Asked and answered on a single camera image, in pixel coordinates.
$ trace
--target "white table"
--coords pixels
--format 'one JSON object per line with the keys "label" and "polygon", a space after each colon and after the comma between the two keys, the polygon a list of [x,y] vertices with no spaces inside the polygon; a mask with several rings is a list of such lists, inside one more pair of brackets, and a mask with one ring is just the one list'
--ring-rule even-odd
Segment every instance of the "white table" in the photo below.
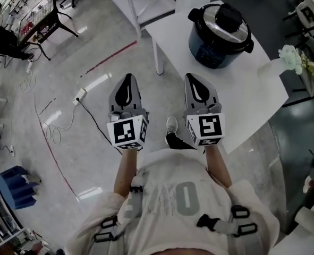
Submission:
{"label": "white table", "polygon": [[146,26],[153,40],[156,70],[163,73],[163,51],[182,78],[194,73],[215,86],[226,120],[222,143],[230,153],[264,125],[288,95],[279,77],[258,78],[257,69],[270,60],[254,36],[253,52],[242,53],[224,69],[212,70],[197,62],[188,45],[193,26],[188,20],[189,12],[176,13]]}

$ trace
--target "printed number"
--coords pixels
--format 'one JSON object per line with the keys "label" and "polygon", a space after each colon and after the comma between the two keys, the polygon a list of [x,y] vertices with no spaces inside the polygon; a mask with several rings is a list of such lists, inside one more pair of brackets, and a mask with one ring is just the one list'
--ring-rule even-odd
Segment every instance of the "printed number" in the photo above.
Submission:
{"label": "printed number", "polygon": [[196,185],[193,182],[184,182],[176,186],[176,200],[179,214],[193,216],[199,212]]}

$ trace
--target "black buckle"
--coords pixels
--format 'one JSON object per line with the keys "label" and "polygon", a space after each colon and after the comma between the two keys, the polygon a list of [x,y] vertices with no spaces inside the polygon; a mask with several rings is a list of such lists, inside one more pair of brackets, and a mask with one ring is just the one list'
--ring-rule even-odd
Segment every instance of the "black buckle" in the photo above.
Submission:
{"label": "black buckle", "polygon": [[218,220],[220,219],[219,218],[211,219],[208,215],[202,215],[197,222],[197,227],[207,227],[209,230],[214,232],[216,231],[214,227]]}
{"label": "black buckle", "polygon": [[138,193],[139,191],[142,192],[142,186],[130,186],[130,192],[136,192]]}
{"label": "black buckle", "polygon": [[233,218],[236,218],[236,219],[248,218],[250,216],[249,210],[246,207],[243,207],[241,205],[232,206],[231,213],[233,215]]}
{"label": "black buckle", "polygon": [[93,236],[93,238],[96,243],[115,241],[111,232],[97,233]]}
{"label": "black buckle", "polygon": [[101,226],[102,229],[106,229],[106,228],[109,228],[109,227],[114,227],[115,224],[117,223],[117,221],[118,221],[118,217],[116,215],[111,216],[111,217],[107,217],[106,219],[104,219],[101,222],[100,226]]}
{"label": "black buckle", "polygon": [[[251,229],[251,230],[248,229],[247,231],[243,231],[243,229],[247,228],[247,227],[251,227],[253,229]],[[237,232],[237,234],[234,234],[233,236],[239,237],[239,236],[242,236],[242,235],[248,235],[248,234],[252,234],[252,233],[255,233],[255,232],[257,232],[257,225],[255,223],[251,223],[251,224],[238,226],[238,232]]]}

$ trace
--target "black handle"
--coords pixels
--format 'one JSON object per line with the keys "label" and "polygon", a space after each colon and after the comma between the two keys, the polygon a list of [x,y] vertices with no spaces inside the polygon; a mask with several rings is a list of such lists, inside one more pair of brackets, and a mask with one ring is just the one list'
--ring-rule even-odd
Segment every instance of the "black handle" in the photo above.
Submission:
{"label": "black handle", "polygon": [[192,22],[197,22],[198,12],[199,12],[199,9],[197,8],[194,8],[192,11],[190,11],[189,16],[188,16],[189,20],[191,20]]}
{"label": "black handle", "polygon": [[253,51],[253,46],[254,46],[253,40],[250,40],[249,44],[246,46],[244,51],[251,54],[251,52]]}

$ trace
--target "black desk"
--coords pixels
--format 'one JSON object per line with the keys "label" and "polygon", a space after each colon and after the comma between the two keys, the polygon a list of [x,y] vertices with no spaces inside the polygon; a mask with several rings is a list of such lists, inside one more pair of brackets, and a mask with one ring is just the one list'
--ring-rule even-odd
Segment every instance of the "black desk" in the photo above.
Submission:
{"label": "black desk", "polygon": [[[55,0],[41,0],[21,20],[18,34],[18,46],[23,46],[25,43],[37,45],[41,49],[43,55],[50,61],[50,58],[47,57],[41,44],[58,28],[62,28],[76,37],[79,36],[60,22],[58,17],[59,14],[66,15],[71,19],[69,15],[57,10]],[[29,41],[36,32],[38,34],[37,42]]]}

